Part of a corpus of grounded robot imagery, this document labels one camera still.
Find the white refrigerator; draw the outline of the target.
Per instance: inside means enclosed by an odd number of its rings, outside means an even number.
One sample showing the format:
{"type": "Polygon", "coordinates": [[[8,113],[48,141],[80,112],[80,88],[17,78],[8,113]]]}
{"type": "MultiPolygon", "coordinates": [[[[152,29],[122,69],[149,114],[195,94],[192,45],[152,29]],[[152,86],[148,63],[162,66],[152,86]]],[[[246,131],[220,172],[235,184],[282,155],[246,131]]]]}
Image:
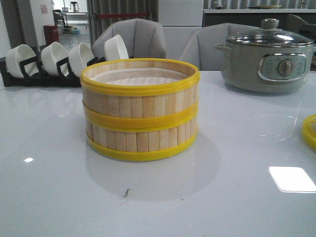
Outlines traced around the white refrigerator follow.
{"type": "Polygon", "coordinates": [[[202,0],[159,0],[158,22],[165,35],[166,58],[179,59],[189,35],[202,27],[202,0]]]}

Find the red trash bin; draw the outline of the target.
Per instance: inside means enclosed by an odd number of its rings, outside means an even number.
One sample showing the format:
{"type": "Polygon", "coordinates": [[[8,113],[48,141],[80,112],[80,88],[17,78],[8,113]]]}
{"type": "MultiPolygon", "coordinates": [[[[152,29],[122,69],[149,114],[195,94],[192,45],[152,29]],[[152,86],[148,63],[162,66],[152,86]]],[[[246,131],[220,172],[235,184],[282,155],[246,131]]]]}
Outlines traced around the red trash bin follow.
{"type": "Polygon", "coordinates": [[[46,45],[50,45],[54,42],[59,42],[57,25],[44,25],[43,30],[46,45]]]}

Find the left grey chair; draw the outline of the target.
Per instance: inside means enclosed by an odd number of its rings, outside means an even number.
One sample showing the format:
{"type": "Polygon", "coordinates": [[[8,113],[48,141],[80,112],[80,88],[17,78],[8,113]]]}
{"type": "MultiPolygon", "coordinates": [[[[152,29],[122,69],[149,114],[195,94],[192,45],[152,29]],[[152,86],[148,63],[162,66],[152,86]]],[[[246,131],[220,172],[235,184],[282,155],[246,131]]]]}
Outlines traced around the left grey chair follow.
{"type": "Polygon", "coordinates": [[[145,19],[123,20],[110,25],[91,46],[94,56],[104,57],[106,55],[104,44],[115,35],[122,37],[129,57],[166,57],[165,35],[162,24],[145,19]]]}

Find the white bowl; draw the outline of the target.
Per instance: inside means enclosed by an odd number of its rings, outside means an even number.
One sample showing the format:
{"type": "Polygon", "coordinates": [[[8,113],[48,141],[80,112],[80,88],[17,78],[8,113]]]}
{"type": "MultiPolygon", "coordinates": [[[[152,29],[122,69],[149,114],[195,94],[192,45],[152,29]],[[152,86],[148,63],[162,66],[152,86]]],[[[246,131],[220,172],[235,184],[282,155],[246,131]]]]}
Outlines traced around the white bowl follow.
{"type": "Polygon", "coordinates": [[[56,63],[68,57],[68,52],[59,42],[53,42],[41,52],[41,61],[45,71],[51,76],[59,76],[56,63]]]}
{"type": "Polygon", "coordinates": [[[107,61],[128,59],[128,52],[121,35],[115,35],[104,44],[105,58],[107,61]]]}
{"type": "Polygon", "coordinates": [[[83,42],[69,51],[70,67],[77,77],[80,77],[81,72],[87,67],[87,63],[93,58],[90,47],[83,42]]]}
{"type": "Polygon", "coordinates": [[[26,44],[21,44],[9,50],[5,57],[6,68],[15,78],[23,78],[20,62],[36,56],[35,52],[26,44]]]}

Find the right grey chair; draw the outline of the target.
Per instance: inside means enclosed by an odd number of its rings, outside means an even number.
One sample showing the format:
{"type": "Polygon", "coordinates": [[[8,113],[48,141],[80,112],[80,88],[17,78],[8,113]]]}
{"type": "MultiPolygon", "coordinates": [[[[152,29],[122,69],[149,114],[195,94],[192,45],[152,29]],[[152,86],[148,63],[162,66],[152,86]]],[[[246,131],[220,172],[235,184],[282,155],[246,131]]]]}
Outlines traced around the right grey chair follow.
{"type": "Polygon", "coordinates": [[[223,54],[215,46],[225,44],[228,36],[254,29],[257,27],[234,23],[203,27],[190,34],[179,60],[197,66],[200,71],[220,71],[223,54]]]}

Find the yellow bamboo steamer lid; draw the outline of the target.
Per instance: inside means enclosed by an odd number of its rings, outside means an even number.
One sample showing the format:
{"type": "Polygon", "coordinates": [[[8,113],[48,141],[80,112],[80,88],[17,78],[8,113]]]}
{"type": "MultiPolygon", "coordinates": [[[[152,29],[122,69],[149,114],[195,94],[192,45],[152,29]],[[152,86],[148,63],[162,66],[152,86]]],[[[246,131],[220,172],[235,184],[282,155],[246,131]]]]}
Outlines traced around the yellow bamboo steamer lid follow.
{"type": "Polygon", "coordinates": [[[316,115],[306,117],[302,123],[302,137],[305,143],[316,150],[316,115]]]}

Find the red barrier belt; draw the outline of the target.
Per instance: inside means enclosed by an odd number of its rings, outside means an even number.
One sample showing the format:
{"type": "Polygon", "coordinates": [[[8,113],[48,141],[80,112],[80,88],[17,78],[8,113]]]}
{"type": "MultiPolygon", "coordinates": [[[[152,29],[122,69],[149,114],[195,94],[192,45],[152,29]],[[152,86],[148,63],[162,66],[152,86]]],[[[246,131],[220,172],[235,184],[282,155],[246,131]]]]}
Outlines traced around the red barrier belt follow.
{"type": "Polygon", "coordinates": [[[143,12],[143,13],[127,13],[127,14],[97,14],[97,18],[133,18],[133,17],[147,17],[150,16],[149,12],[143,12]]]}

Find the grey chair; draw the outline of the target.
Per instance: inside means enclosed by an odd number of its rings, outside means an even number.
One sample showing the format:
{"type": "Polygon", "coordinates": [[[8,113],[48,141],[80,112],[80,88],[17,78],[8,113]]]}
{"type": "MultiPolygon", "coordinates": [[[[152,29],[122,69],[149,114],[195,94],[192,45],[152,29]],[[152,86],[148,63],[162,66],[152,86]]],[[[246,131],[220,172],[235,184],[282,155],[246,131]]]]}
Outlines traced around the grey chair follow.
{"type": "Polygon", "coordinates": [[[115,35],[122,37],[129,57],[166,57],[165,35],[162,24],[145,19],[123,20],[110,25],[91,46],[94,56],[104,57],[106,55],[104,44],[115,35]]]}
{"type": "Polygon", "coordinates": [[[200,71],[220,71],[223,54],[215,46],[225,44],[228,36],[254,29],[257,27],[234,23],[203,27],[190,34],[179,60],[197,66],[200,71]]]}

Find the bamboo steamer tray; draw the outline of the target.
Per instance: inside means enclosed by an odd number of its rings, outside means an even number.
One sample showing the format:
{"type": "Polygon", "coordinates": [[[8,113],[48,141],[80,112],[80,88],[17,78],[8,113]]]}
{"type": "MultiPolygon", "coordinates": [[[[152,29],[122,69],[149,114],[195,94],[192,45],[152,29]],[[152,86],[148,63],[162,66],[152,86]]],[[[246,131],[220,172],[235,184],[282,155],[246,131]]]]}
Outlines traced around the bamboo steamer tray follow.
{"type": "Polygon", "coordinates": [[[89,145],[98,153],[123,161],[153,161],[169,158],[189,148],[198,134],[197,118],[164,130],[114,131],[86,121],[89,145]]]}
{"type": "Polygon", "coordinates": [[[93,125],[123,132],[182,126],[196,119],[199,79],[196,66],[178,60],[97,63],[80,76],[85,117],[93,125]]]}

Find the black dish rack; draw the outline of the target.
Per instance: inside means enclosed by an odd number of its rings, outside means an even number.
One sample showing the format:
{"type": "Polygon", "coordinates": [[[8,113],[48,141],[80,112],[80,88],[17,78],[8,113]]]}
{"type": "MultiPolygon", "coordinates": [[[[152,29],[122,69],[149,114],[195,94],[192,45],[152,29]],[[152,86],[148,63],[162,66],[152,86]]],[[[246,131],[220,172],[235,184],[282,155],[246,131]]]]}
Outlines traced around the black dish rack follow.
{"type": "Polygon", "coordinates": [[[16,78],[6,68],[5,58],[0,59],[0,72],[5,87],[9,86],[42,86],[42,87],[81,87],[80,79],[77,77],[70,65],[69,58],[64,57],[56,62],[57,76],[48,74],[43,68],[43,63],[38,54],[31,50],[31,57],[19,63],[22,78],[16,78]],[[32,76],[26,72],[26,66],[35,63],[38,72],[32,76]]]}

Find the dark grey counter cabinet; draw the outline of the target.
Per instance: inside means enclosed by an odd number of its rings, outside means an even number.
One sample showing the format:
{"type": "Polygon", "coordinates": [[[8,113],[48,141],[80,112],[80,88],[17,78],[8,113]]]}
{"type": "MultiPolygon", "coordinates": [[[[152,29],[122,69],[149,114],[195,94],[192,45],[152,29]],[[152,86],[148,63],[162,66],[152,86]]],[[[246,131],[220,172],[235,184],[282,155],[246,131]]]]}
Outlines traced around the dark grey counter cabinet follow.
{"type": "Polygon", "coordinates": [[[262,19],[275,18],[279,20],[278,26],[286,29],[288,14],[297,15],[310,24],[316,22],[315,9],[205,9],[202,26],[234,23],[260,27],[262,19]]]}

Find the grey electric cooking pot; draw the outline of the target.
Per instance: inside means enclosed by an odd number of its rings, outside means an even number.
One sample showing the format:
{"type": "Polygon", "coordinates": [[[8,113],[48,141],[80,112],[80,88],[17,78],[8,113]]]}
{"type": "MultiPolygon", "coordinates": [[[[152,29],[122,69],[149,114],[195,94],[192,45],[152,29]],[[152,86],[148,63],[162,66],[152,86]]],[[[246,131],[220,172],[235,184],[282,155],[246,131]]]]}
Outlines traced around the grey electric cooking pot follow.
{"type": "Polygon", "coordinates": [[[228,36],[215,49],[223,53],[221,74],[234,87],[266,93],[298,90],[307,81],[314,40],[278,28],[266,18],[259,29],[228,36]]]}

